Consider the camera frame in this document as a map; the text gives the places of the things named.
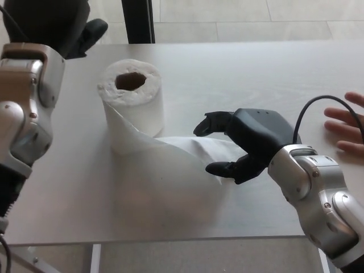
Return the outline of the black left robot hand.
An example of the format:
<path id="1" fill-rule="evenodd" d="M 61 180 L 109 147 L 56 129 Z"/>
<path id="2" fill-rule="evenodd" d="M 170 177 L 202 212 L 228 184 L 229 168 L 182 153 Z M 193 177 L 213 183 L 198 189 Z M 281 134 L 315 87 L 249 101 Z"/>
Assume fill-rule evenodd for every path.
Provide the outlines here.
<path id="1" fill-rule="evenodd" d="M 86 56 L 108 24 L 88 20 L 88 1 L 4 1 L 3 22 L 11 43 L 44 44 L 65 59 Z"/>

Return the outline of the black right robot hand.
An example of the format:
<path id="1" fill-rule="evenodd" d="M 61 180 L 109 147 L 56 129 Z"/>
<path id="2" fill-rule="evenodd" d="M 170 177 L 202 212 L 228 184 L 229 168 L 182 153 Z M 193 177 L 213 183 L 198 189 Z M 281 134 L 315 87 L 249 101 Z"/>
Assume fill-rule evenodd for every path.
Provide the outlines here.
<path id="1" fill-rule="evenodd" d="M 213 162 L 205 168 L 209 174 L 234 179 L 237 185 L 259 176 L 281 148 L 294 144 L 294 128 L 278 112 L 264 109 L 206 113 L 193 133 L 197 137 L 224 133 L 247 152 L 236 162 Z"/>

